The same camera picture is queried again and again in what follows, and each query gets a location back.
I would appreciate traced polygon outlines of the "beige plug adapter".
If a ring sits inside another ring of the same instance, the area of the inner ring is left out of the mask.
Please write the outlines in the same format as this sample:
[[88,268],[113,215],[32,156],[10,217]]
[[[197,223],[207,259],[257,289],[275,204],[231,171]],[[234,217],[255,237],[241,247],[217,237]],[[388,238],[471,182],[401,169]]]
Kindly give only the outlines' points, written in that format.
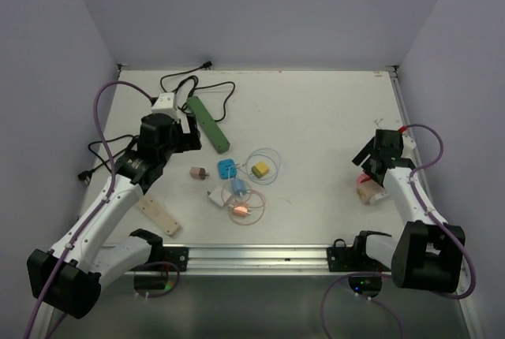
[[356,191],[360,201],[363,204],[370,204],[370,198],[376,193],[380,193],[385,191],[380,185],[378,185],[375,181],[367,181],[362,184],[358,184],[356,187]]

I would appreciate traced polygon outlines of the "white folding plug adapter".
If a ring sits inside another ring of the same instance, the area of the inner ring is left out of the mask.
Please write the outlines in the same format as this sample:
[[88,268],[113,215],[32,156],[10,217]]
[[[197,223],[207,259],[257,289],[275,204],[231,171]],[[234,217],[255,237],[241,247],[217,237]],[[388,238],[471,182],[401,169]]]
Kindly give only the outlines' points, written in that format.
[[370,204],[376,204],[378,203],[379,201],[382,201],[384,199],[386,199],[388,197],[388,193],[386,191],[382,191],[380,193],[376,193],[375,195],[373,195],[370,200],[369,200],[369,203]]

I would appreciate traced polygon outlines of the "green power strip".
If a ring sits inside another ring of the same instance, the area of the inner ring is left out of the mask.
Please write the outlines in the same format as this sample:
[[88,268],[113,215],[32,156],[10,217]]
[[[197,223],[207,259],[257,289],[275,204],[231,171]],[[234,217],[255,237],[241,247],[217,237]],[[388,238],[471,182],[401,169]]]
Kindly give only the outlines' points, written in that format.
[[189,97],[187,106],[216,152],[218,154],[227,152],[230,149],[230,142],[201,100],[197,96]]

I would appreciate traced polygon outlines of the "pink usb charger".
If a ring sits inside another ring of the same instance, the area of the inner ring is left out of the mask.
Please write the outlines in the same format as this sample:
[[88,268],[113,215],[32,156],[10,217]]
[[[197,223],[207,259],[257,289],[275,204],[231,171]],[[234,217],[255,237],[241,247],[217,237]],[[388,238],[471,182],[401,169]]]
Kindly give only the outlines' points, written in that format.
[[195,180],[205,180],[210,176],[205,168],[196,166],[190,168],[189,174]]

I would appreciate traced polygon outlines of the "blue plug adapter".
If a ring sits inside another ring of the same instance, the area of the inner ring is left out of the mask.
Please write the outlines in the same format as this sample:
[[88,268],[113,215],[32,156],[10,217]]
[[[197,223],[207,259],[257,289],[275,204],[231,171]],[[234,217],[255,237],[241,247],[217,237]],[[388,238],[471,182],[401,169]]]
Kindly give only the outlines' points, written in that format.
[[236,162],[232,158],[218,161],[217,170],[222,180],[228,180],[237,176]]

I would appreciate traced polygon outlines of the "white usb charger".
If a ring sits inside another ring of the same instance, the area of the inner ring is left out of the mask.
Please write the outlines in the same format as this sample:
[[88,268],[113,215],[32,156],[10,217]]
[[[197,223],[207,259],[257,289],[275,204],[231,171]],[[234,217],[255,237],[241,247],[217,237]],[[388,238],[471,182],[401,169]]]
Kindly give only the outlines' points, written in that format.
[[221,187],[215,187],[214,189],[207,191],[209,200],[220,209],[223,209],[226,204],[222,198],[222,191],[223,189]]

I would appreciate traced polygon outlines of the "light blue usb charger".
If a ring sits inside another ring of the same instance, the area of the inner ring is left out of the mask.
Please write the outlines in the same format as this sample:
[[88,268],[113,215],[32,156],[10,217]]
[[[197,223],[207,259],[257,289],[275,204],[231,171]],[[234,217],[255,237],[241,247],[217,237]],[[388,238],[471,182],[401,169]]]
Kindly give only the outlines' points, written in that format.
[[233,178],[231,180],[231,191],[233,196],[244,197],[250,193],[250,188],[247,182],[241,178]]

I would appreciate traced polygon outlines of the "yellow usb charger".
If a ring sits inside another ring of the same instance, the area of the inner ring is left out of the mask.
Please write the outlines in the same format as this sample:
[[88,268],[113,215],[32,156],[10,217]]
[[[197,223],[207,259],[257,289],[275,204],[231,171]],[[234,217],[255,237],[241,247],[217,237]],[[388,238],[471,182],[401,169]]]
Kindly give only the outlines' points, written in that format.
[[262,179],[268,175],[270,168],[266,162],[258,162],[252,166],[249,175],[256,179]]

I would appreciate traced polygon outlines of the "cream power strip red sockets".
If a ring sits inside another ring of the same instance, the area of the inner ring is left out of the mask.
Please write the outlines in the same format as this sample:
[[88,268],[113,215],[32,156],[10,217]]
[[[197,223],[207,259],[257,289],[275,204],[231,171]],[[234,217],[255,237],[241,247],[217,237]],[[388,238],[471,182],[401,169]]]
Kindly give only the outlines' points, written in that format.
[[144,195],[135,207],[167,236],[176,237],[181,231],[181,224],[154,196]]

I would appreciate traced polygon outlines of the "salmon usb charger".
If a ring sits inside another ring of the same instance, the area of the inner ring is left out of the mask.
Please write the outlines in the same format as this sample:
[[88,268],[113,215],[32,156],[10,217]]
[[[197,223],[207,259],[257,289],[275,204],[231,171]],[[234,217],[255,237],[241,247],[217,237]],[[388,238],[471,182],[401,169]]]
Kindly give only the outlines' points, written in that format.
[[251,214],[251,209],[247,203],[237,204],[230,208],[230,214],[239,218],[247,218]]

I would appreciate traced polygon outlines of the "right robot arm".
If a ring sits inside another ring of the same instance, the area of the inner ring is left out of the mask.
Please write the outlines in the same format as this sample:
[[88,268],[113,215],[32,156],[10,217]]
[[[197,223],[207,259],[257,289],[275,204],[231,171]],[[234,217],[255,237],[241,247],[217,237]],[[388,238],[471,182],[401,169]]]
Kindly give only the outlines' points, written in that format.
[[361,231],[354,239],[351,259],[361,270],[382,264],[399,288],[453,293],[466,235],[437,211],[417,177],[422,168],[403,152],[400,129],[377,129],[353,159],[393,199],[404,226],[397,240],[390,234]]

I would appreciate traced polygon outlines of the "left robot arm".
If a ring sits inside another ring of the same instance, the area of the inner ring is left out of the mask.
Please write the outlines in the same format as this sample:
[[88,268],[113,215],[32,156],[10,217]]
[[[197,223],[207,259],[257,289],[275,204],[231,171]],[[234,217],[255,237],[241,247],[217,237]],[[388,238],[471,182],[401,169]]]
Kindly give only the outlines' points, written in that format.
[[189,132],[166,114],[141,119],[140,133],[111,167],[103,190],[69,232],[48,251],[36,249],[27,260],[32,295],[76,318],[96,304],[101,291],[114,279],[141,266],[162,265],[162,240],[136,229],[117,248],[116,259],[106,258],[105,240],[117,224],[162,176],[172,154],[201,148],[196,118],[186,118]]

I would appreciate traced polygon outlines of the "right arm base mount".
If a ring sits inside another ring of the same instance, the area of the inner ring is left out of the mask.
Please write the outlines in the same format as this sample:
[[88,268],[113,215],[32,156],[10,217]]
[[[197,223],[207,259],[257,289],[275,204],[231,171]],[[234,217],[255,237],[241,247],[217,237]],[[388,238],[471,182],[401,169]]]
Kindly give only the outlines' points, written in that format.
[[348,246],[342,238],[335,239],[328,247],[327,266],[330,272],[382,272],[389,269],[379,261],[366,255],[365,245],[368,237],[391,239],[392,235],[372,230],[362,230]]

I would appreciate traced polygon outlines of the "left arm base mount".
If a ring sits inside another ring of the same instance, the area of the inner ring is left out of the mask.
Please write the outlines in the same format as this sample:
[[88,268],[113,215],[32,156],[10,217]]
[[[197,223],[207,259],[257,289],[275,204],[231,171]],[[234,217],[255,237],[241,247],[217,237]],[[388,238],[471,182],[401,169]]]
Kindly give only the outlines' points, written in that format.
[[179,245],[165,246],[162,237],[145,229],[136,229],[129,235],[146,241],[151,247],[146,263],[167,261],[173,263],[181,272],[186,272],[189,260],[189,249],[187,247]]

